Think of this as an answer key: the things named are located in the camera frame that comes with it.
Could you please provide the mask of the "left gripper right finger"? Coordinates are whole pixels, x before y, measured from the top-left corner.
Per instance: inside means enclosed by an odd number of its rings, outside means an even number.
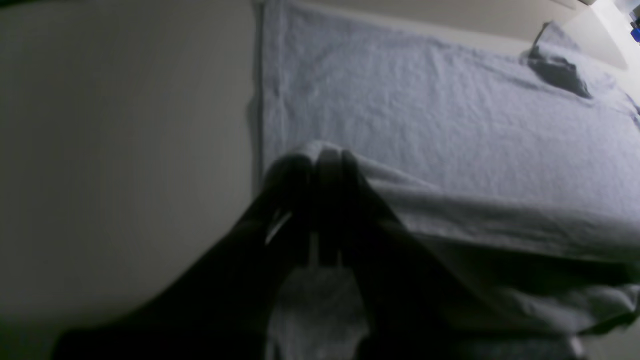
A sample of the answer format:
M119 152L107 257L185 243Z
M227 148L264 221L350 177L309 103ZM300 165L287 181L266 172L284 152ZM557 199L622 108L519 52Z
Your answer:
M355 277L369 333L357 360L497 360L499 342L459 331L439 312L457 288L359 170L352 154L320 153L320 262Z

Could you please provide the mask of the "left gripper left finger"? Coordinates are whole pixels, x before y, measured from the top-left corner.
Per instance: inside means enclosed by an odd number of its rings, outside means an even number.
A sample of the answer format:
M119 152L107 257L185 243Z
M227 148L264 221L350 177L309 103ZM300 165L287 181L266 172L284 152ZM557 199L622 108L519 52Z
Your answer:
M294 219L268 241L286 211L308 201L313 162L282 157L230 232L161 294L101 326L56 342L53 360L265 360L279 289L306 253L304 223Z

